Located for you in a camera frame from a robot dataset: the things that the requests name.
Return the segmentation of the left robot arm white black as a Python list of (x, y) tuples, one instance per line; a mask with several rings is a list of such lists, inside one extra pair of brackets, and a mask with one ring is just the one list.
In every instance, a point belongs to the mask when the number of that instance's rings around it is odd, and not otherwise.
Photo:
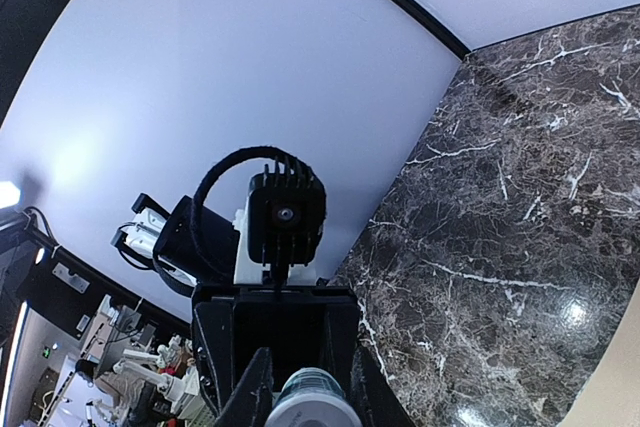
[(260, 187), (234, 221), (146, 195), (115, 245), (190, 298), (199, 393), (218, 426), (358, 426), (351, 371), (359, 309), (317, 285), (326, 216), (316, 188)]

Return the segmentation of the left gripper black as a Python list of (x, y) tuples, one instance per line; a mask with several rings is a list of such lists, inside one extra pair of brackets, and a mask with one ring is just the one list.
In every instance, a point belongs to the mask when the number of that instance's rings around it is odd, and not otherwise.
[(349, 392), (359, 306), (345, 287), (200, 285), (191, 336), (201, 394), (219, 416), (256, 350), (272, 353), (273, 393), (296, 371), (327, 371)]

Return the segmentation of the green white glue stick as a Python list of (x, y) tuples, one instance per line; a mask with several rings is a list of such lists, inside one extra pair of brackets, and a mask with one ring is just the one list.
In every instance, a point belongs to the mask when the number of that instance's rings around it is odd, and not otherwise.
[(327, 371), (302, 368), (284, 383), (266, 427), (361, 427), (362, 421)]

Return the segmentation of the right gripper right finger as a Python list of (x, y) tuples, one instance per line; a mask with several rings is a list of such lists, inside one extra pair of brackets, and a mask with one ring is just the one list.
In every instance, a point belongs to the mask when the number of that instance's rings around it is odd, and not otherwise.
[(363, 346), (358, 346), (354, 353), (349, 402), (364, 427), (415, 426)]

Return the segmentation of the brown paper envelope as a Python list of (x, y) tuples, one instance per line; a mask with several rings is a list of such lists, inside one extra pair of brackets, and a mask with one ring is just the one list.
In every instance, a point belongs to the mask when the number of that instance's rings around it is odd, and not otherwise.
[(639, 425), (639, 286), (599, 365), (560, 426)]

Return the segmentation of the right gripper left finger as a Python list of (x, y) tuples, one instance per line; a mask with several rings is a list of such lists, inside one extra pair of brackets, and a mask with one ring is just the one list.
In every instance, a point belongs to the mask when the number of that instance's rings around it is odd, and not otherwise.
[(215, 427), (264, 427), (273, 406), (273, 363), (271, 349), (256, 350), (233, 390)]

